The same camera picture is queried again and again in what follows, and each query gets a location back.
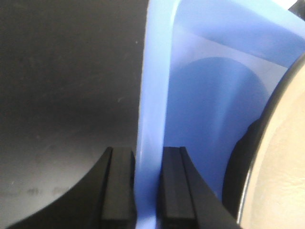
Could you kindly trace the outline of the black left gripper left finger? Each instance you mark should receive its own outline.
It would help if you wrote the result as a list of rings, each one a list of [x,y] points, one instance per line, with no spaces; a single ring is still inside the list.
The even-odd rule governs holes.
[[[133,229],[135,158],[131,148],[108,147],[90,171],[60,198],[11,229]]]

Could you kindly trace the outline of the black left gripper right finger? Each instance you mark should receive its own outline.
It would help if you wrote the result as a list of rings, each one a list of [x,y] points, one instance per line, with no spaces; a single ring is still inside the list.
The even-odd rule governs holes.
[[[158,193],[160,229],[238,229],[185,147],[164,147]]]

